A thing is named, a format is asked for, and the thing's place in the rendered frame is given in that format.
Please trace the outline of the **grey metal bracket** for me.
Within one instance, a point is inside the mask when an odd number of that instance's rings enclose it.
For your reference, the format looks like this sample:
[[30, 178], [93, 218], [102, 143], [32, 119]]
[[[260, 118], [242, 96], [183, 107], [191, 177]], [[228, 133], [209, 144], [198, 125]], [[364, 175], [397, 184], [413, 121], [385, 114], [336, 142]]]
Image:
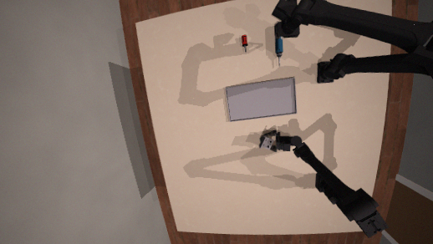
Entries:
[[[266, 141], [265, 141], [266, 140]], [[272, 141], [272, 143], [270, 143], [270, 141]], [[271, 146], [272, 146], [272, 144], [273, 144], [273, 139], [270, 139], [270, 138], [268, 138], [268, 137], [266, 137], [266, 136], [263, 136], [262, 137], [262, 140], [261, 140], [261, 142], [260, 142], [260, 144], [259, 144], [259, 147], [260, 147], [260, 149], [263, 147], [263, 148], [265, 148], [265, 149], [268, 149], [268, 150], [270, 150], [270, 148], [271, 148]], [[269, 148], [268, 148], [268, 146], [269, 146]]]

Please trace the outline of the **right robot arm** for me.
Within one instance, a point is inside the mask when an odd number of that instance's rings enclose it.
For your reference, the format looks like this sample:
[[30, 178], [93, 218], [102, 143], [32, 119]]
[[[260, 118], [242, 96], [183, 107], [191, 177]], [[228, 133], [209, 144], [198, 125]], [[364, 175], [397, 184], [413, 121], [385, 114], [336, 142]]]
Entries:
[[272, 15], [281, 20], [282, 28], [286, 21], [292, 30], [301, 24], [328, 26], [390, 43], [407, 52], [364, 58], [338, 53], [330, 61], [318, 63], [318, 83], [333, 83], [353, 73], [413, 73], [433, 78], [433, 37], [423, 46], [433, 34], [433, 21], [416, 22], [326, 0], [301, 0], [299, 4], [297, 0], [279, 0]]

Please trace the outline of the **blue electric screwdriver barrel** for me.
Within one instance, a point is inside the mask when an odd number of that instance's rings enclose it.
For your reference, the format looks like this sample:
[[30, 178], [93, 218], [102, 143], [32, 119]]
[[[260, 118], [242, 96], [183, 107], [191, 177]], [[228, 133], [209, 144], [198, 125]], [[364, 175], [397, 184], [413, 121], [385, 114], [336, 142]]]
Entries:
[[283, 37], [280, 37], [279, 39], [275, 39], [275, 47], [276, 47], [276, 54], [279, 58], [279, 67], [280, 67], [280, 58], [283, 52]]

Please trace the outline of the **red hand screwdriver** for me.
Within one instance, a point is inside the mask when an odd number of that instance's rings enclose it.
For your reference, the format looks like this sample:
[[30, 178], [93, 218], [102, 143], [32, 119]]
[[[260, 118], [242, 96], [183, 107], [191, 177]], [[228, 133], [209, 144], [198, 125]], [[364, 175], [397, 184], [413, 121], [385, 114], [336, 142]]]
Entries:
[[244, 48], [247, 46], [247, 35], [242, 35], [242, 46]]

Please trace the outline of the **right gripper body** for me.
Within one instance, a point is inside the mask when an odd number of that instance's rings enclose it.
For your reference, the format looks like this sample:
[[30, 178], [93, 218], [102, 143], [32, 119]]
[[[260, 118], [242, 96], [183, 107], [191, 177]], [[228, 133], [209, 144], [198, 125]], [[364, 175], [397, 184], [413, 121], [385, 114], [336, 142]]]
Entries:
[[277, 37], [283, 37], [284, 36], [284, 38], [296, 38], [300, 34], [300, 28], [298, 27], [294, 30], [290, 29], [287, 26], [287, 21], [286, 21], [286, 24], [284, 25], [283, 28], [282, 28], [281, 22], [278, 22], [275, 25], [275, 28], [276, 28]]

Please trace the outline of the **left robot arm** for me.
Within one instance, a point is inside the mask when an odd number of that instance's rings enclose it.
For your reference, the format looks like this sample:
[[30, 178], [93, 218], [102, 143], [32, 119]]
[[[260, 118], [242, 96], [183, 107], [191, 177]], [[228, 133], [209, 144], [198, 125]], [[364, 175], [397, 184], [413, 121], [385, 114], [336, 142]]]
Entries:
[[289, 136], [280, 136], [280, 142], [279, 149], [283, 151], [290, 151], [290, 145], [298, 147], [293, 149], [293, 153], [311, 165], [320, 175], [318, 178], [318, 191], [325, 193], [329, 200], [333, 202], [331, 203], [336, 204], [349, 221], [355, 220], [367, 237], [372, 237], [377, 234], [377, 231], [381, 232], [389, 228], [376, 210], [379, 204], [362, 188], [355, 191], [346, 186], [315, 157], [314, 153], [302, 142], [299, 136], [290, 136], [290, 141]]

